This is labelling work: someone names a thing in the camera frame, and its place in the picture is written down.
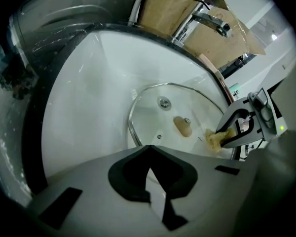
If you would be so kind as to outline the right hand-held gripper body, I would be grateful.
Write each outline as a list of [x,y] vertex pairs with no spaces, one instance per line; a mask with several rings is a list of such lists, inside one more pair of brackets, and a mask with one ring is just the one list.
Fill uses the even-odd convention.
[[264,140],[272,140],[287,130],[284,117],[271,97],[281,82],[282,80],[270,88],[262,87],[259,91],[248,94],[248,100],[258,117]]

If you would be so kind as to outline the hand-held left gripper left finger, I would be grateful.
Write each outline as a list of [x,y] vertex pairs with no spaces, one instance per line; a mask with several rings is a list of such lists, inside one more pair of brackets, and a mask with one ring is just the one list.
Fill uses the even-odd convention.
[[29,211],[53,237],[160,237],[174,230],[167,149],[144,146],[87,161],[48,185]]

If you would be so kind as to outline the large open cardboard box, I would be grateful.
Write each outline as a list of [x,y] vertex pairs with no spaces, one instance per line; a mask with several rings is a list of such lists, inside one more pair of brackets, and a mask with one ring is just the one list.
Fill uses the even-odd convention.
[[179,25],[194,11],[217,17],[231,27],[230,37],[225,38],[199,25],[182,46],[196,57],[204,55],[216,68],[220,68],[245,53],[265,55],[258,39],[225,0],[146,0],[139,23],[172,37]]

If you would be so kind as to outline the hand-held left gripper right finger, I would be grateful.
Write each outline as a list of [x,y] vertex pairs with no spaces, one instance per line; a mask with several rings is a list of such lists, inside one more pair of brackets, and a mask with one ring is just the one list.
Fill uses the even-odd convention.
[[161,150],[190,163],[198,180],[186,197],[172,200],[177,214],[188,220],[163,237],[231,237],[236,216],[254,182],[258,160],[202,157],[161,146]]

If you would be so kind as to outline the chrome sink faucet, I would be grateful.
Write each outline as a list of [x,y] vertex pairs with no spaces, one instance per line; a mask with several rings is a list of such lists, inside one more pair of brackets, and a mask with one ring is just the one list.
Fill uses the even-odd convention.
[[231,35],[231,27],[227,22],[209,14],[194,11],[191,15],[186,17],[172,35],[172,43],[183,46],[186,39],[199,25],[204,25],[225,38]]

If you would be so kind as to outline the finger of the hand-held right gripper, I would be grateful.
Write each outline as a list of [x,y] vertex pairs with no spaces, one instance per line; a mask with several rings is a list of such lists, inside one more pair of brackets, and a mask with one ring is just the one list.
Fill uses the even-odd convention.
[[232,126],[238,119],[246,119],[252,112],[252,106],[248,99],[238,99],[231,103],[223,114],[216,133],[225,132],[230,126]]
[[241,131],[239,121],[236,121],[236,135],[222,143],[223,148],[236,148],[263,138],[262,128],[256,114],[249,113],[249,127]]

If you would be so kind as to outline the round glass lid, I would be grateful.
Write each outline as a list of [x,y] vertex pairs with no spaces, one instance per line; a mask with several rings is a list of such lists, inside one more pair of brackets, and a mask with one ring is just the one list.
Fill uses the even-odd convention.
[[199,90],[162,83],[137,95],[128,128],[137,146],[164,146],[199,156],[233,159],[235,149],[215,153],[206,142],[206,131],[215,131],[222,115],[223,110]]

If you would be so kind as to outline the yellow sponge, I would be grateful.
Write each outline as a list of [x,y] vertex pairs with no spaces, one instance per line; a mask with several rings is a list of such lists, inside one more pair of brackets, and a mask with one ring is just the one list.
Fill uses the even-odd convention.
[[205,131],[205,139],[209,149],[214,153],[219,153],[222,150],[222,144],[228,139],[236,136],[234,128],[229,127],[224,132],[215,133],[209,129]]

